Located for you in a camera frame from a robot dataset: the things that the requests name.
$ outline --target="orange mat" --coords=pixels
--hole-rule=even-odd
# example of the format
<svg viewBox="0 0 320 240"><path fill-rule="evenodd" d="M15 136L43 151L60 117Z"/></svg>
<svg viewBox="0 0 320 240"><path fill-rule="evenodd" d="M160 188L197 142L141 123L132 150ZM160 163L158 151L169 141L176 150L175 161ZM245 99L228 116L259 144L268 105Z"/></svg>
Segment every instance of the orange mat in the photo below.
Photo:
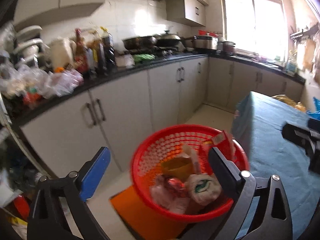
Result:
<svg viewBox="0 0 320 240"><path fill-rule="evenodd" d="M145 240L173 239L187 226L187 223L167 219L147 207L132 186L110 199L110 202L122 219Z"/></svg>

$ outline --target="kitchen counter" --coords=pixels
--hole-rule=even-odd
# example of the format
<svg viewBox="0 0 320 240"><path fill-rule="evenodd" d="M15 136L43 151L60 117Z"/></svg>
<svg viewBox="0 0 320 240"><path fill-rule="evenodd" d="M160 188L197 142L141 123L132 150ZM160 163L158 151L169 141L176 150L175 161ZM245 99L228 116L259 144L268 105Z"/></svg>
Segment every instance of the kitchen counter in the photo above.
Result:
<svg viewBox="0 0 320 240"><path fill-rule="evenodd" d="M22 125L30 122L32 119L36 118L38 115L42 114L43 112L60 104L61 102L68 100L69 98L72 98L75 95L78 95L78 94L80 94L90 88L101 85L103 83L130 75L130 74L142 71L142 70L166 65L166 64L169 64L169 63L172 63L175 61L182 61L182 60L186 60L189 58L207 57L207 56L252 65L252 66L279 74L281 76L289 78L289 79L291 79L295 82L298 82L300 84L305 83L305 79L302 78L301 76L296 75L294 77L291 77L291 76L288 76L285 72L278 70L277 68L273 68L273 67L271 67L267 64L264 64L264 63L254 62L254 61L249 60L247 58L241 58L238 56L227 57L227 56L221 56L221 55L216 55L216 54L205 54L205 53L203 53L203 54L182 53L179 55L172 55L172 56L167 56L167 57L157 57L154 60L145 61L143 63L138 63L135 66L133 66L132 68L115 68L108 76L97 77L92 80L85 80L84 83L82 85L80 85L79 87L77 87L72 94L69 94L69 95L66 95L63 97L53 97L53 98L49 98L49 99L43 99L35 109L27 109L22 115L18 116L15 119L12 119L12 126L13 127L22 126Z"/></svg>

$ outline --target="white tile wall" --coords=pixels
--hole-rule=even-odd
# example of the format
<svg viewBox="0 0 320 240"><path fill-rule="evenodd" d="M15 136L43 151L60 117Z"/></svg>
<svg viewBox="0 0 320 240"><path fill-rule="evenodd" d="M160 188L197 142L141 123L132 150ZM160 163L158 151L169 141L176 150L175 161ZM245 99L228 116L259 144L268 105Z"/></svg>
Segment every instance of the white tile wall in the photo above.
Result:
<svg viewBox="0 0 320 240"><path fill-rule="evenodd" d="M56 37L74 36L75 28L104 26L113 35L115 49L124 50L122 39L170 31L181 37L191 35L191 27L166 20L165 1L106 0L89 17L66 20L42 26L42 39L49 44Z"/></svg>

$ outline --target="wok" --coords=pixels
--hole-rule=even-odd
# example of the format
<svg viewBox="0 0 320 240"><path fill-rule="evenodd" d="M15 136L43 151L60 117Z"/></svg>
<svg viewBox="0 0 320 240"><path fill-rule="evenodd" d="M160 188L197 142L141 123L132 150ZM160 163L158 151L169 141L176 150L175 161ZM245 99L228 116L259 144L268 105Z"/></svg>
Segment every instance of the wok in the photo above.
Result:
<svg viewBox="0 0 320 240"><path fill-rule="evenodd" d="M157 39L154 36L144 36L125 39L122 41L127 50L143 48L152 49L156 44Z"/></svg>

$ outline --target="red container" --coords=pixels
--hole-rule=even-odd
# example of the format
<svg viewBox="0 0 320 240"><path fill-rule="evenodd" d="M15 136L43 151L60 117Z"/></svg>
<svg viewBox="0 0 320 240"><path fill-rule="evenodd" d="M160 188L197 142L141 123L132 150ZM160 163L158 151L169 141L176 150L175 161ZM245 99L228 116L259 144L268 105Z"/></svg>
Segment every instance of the red container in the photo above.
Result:
<svg viewBox="0 0 320 240"><path fill-rule="evenodd" d="M162 174L161 162L172 159L182 152L181 145L188 144L198 150L203 141L220 133L219 130L202 126L182 124L162 129L145 139L137 148L131 162L133 187L142 201L158 213L177 221L195 223L209 220L226 213L232 206L233 200L224 196L213 210L199 215L180 215L171 213L155 204L150 196L149 187L154 185L154 178ZM236 148L234 163L239 170L249 170L247 156L241 146L233 140ZM203 173L212 174L206 156L199 156Z"/></svg>
<svg viewBox="0 0 320 240"><path fill-rule="evenodd" d="M209 35L209 36L216 37L216 38L219 37L219 35L217 35L215 33L207 32L207 31L201 31L201 30L199 30L199 35Z"/></svg>

